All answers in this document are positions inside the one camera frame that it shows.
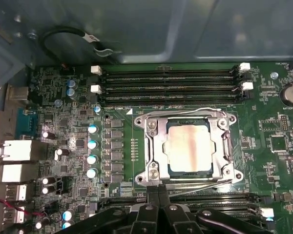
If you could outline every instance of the white slot latch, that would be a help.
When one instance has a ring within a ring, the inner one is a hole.
[[[92,85],[90,88],[90,92],[95,93],[95,94],[101,94],[102,91],[101,91],[100,85],[98,85],[98,84]]]
[[[243,62],[240,64],[240,71],[244,72],[244,71],[248,71],[251,69],[251,65],[248,62]]]
[[[242,90],[253,90],[253,82],[244,82],[242,83]]]
[[[97,74],[97,75],[102,75],[102,70],[100,66],[91,66],[91,73],[92,74]]]

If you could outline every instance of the solid capacitor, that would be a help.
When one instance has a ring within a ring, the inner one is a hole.
[[[55,191],[55,187],[53,185],[46,186],[42,189],[43,194],[49,194]]]
[[[77,89],[77,88],[78,88],[77,83],[76,83],[73,79],[70,79],[70,80],[67,82],[67,86],[68,86],[69,88],[72,88],[72,89]]]
[[[93,179],[94,177],[96,177],[97,174],[98,174],[98,170],[95,169],[95,168],[93,168],[93,169],[89,169],[89,170],[87,171],[87,177],[88,177],[89,179]]]
[[[45,178],[43,178],[42,179],[42,183],[44,184],[44,185],[46,185],[46,184],[53,184],[53,183],[55,183],[55,177],[45,177]]]
[[[96,149],[99,146],[99,143],[96,140],[91,140],[88,142],[88,148],[93,150]]]
[[[75,99],[77,97],[77,93],[75,92],[74,89],[72,88],[69,88],[67,91],[66,91],[66,94],[71,98],[71,99]]]
[[[54,133],[50,133],[50,132],[44,132],[42,134],[42,137],[45,138],[45,139],[54,140],[55,139],[55,134]]]
[[[90,125],[88,127],[88,132],[89,133],[98,133],[98,131],[99,131],[99,128],[96,125]]]
[[[69,155],[69,150],[68,149],[58,149],[57,155],[58,156],[62,156],[62,155],[67,156],[67,155]]]

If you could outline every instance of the screw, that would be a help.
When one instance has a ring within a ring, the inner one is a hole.
[[[15,16],[14,21],[17,22],[17,23],[20,23],[21,22],[21,16],[20,15]]]
[[[153,210],[153,206],[147,206],[146,210],[148,210],[148,211]]]
[[[32,40],[37,40],[38,35],[35,32],[27,33],[27,37]]]
[[[151,179],[156,179],[158,177],[158,171],[157,170],[151,170],[149,172],[149,176]]]
[[[205,216],[211,216],[211,212],[210,211],[203,211],[202,213]]]
[[[170,207],[169,207],[169,209],[170,209],[170,210],[172,210],[172,211],[175,211],[175,210],[177,210],[177,209],[178,209],[178,207],[177,207],[177,206],[175,206],[175,205],[172,205],[172,206],[170,206]]]
[[[148,124],[147,124],[147,126],[148,126],[148,128],[149,129],[155,129],[156,128],[156,122],[154,122],[154,121],[151,121],[151,122],[149,122]]]
[[[278,79],[278,77],[279,77],[279,74],[277,72],[271,72],[270,74],[271,79]]]
[[[17,32],[17,33],[15,34],[15,36],[16,36],[17,38],[22,38],[22,37],[23,37],[23,34],[20,33],[20,32]]]
[[[114,213],[113,213],[113,215],[115,215],[115,216],[119,216],[119,215],[121,215],[123,212],[122,211],[115,211]]]

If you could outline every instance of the integrated circuit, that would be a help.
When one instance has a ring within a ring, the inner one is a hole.
[[[61,127],[67,127],[68,126],[68,119],[63,118],[60,120],[60,126]]]
[[[84,147],[84,140],[82,139],[76,140],[76,147]]]
[[[113,119],[111,126],[112,128],[121,128],[123,126],[123,121],[121,119]]]

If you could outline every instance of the chip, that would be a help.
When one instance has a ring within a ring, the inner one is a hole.
[[[61,172],[67,172],[67,166],[66,165],[62,165],[60,171]]]
[[[79,98],[80,103],[86,103],[86,100],[87,100],[86,97],[80,97]]]
[[[123,131],[112,131],[112,138],[123,138]]]
[[[77,206],[77,212],[78,213],[84,213],[85,211],[86,211],[86,206],[85,205]]]
[[[123,159],[123,152],[112,152],[111,158],[112,158],[112,160],[122,160]]]
[[[112,128],[120,128],[123,126],[123,121],[121,119],[112,120]]]
[[[84,140],[76,140],[76,147],[84,147]]]
[[[104,166],[103,166],[103,169],[104,169],[105,171],[110,171],[110,170],[111,170],[111,165],[104,165]]]
[[[61,119],[61,121],[60,121],[60,126],[67,126],[68,125],[68,119],[66,119],[66,118],[64,118],[64,119]]]
[[[122,172],[124,170],[124,165],[122,163],[112,163],[111,166],[112,172]]]
[[[89,189],[88,188],[81,188],[79,189],[80,196],[88,196]]]
[[[104,134],[104,138],[105,139],[111,139],[111,133],[106,133],[106,134]]]
[[[122,141],[112,141],[111,142],[111,148],[112,149],[122,149],[123,148],[123,142]]]
[[[105,123],[104,124],[104,128],[111,128],[111,126],[112,126],[111,123]]]
[[[53,120],[53,115],[45,115],[44,120],[45,121],[52,121]]]

